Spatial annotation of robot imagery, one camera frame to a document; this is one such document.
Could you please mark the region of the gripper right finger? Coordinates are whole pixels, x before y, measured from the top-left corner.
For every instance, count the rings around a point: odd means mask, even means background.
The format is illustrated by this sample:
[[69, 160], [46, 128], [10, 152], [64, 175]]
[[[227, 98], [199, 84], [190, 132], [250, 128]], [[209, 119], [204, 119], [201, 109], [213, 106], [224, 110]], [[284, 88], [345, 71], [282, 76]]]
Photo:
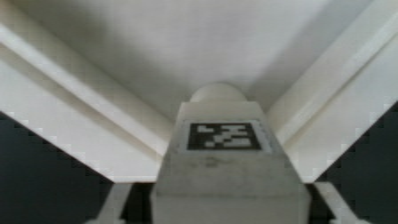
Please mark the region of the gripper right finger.
[[371, 224], [359, 218], [330, 182], [305, 185], [311, 193], [307, 224]]

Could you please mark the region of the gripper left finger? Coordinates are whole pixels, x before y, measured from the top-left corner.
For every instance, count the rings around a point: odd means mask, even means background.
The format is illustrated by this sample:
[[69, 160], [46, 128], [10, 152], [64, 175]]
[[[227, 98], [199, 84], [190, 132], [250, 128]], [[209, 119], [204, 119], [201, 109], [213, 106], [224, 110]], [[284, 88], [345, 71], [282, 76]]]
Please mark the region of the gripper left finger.
[[149, 194], [153, 183], [117, 183], [99, 213], [83, 224], [153, 224]]

